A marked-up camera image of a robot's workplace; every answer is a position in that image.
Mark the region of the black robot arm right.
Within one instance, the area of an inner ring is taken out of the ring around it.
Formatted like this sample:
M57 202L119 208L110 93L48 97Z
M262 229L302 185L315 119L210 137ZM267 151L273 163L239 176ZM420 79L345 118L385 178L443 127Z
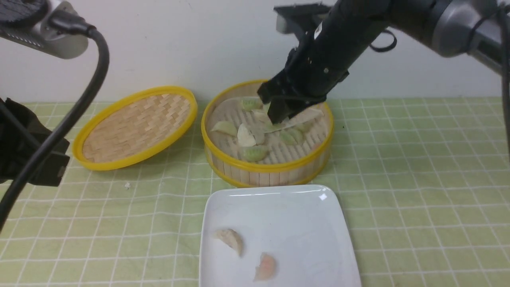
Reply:
M284 68L257 94L269 103L273 124L324 102L351 65L392 27L442 57L468 54L502 78L503 107L509 108L509 5L496 0L337 0L277 6L277 29L295 34L299 45Z

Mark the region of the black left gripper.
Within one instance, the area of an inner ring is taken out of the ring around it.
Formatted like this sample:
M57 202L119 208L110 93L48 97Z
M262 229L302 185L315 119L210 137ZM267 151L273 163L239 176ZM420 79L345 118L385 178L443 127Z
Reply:
M36 114L10 98L1 100L0 120L0 173L1 183L13 180L29 158L51 134ZM51 154L29 178L29 184L58 187L70 157L66 155L70 142L60 140Z

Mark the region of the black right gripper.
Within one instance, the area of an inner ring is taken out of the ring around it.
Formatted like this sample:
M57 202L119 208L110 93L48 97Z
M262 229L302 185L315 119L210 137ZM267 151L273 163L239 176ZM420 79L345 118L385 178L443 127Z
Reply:
M273 125L292 119L327 94L347 76L349 67L388 27L387 0L339 0L315 31L299 38L284 68L257 93L270 103Z

